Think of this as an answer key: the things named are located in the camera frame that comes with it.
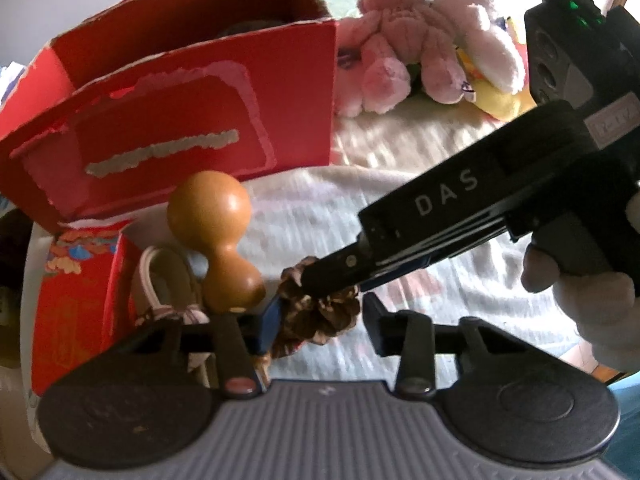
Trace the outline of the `white gloved right hand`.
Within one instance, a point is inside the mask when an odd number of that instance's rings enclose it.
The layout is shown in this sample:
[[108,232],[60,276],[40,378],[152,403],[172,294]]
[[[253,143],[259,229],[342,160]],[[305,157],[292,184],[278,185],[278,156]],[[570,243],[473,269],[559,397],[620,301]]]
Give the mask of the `white gloved right hand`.
[[549,255],[528,245],[521,283],[528,292],[552,290],[600,364],[626,373],[639,369],[639,298],[628,275],[563,274]]

